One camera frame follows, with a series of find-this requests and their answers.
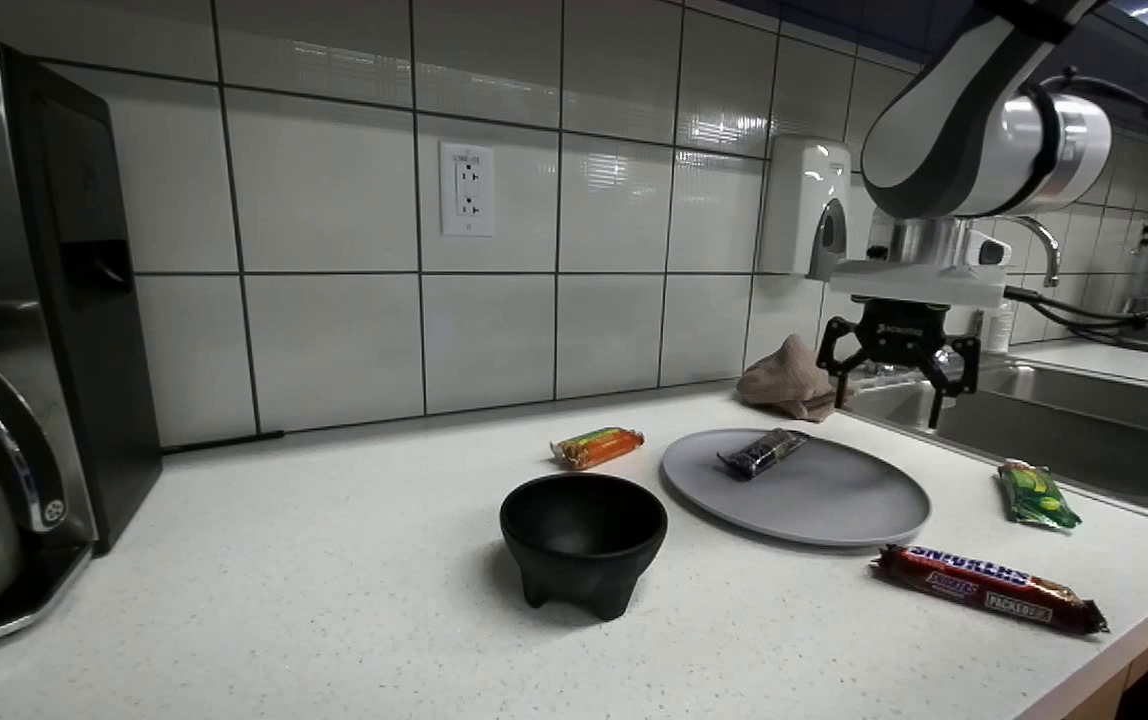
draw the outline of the robotic arm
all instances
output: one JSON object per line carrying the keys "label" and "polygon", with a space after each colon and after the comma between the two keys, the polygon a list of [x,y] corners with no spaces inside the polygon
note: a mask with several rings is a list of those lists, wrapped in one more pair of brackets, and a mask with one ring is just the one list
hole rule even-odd
{"label": "robotic arm", "polygon": [[1082,96],[1020,96],[1023,80],[1088,15],[1095,0],[975,0],[936,59],[865,140],[865,186],[900,221],[912,257],[857,262],[832,285],[865,303],[865,321],[827,321],[821,368],[845,380],[857,365],[912,365],[940,395],[975,392],[981,343],[945,338],[954,303],[1004,301],[999,267],[966,266],[967,216],[1073,205],[1100,175],[1114,125]]}

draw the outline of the outlet cover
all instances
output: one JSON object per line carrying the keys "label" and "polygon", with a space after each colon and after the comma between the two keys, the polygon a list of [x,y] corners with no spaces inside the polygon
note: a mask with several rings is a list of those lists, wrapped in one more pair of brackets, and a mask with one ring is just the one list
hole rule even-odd
{"label": "outlet cover", "polygon": [[443,237],[495,234],[495,151],[486,144],[443,144]]}

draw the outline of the black handle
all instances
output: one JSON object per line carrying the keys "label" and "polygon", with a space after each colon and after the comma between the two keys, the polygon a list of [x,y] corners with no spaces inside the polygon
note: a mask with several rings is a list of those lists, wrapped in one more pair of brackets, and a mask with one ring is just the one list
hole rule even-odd
{"label": "black handle", "polygon": [[28,533],[57,533],[69,515],[61,463],[39,419],[20,392],[0,378],[0,486]]}

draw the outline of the white countertop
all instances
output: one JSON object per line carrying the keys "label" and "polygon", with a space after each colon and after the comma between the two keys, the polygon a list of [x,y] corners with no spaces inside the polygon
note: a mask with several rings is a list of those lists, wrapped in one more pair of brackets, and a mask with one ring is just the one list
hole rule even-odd
{"label": "white countertop", "polygon": [[0,715],[1018,715],[1148,616],[1148,519],[1073,497],[1075,536],[999,519],[992,469],[832,417],[918,478],[921,544],[1070,579],[1116,637],[1073,642],[887,588],[871,557],[772,550],[668,497],[673,533],[616,623],[528,612],[495,507],[545,443],[633,424],[649,486],[684,431],[772,424],[722,392],[555,405],[169,460],[69,606],[0,648]]}

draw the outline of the sink faucet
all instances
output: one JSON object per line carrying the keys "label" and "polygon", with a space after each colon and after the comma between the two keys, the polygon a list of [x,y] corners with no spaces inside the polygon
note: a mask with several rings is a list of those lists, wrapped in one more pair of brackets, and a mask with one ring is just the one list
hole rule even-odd
{"label": "sink faucet", "polygon": [[1044,242],[1044,252],[1048,252],[1044,290],[1057,290],[1060,285],[1060,242],[1037,216],[1020,216],[1018,223],[1027,230],[1037,242]]}

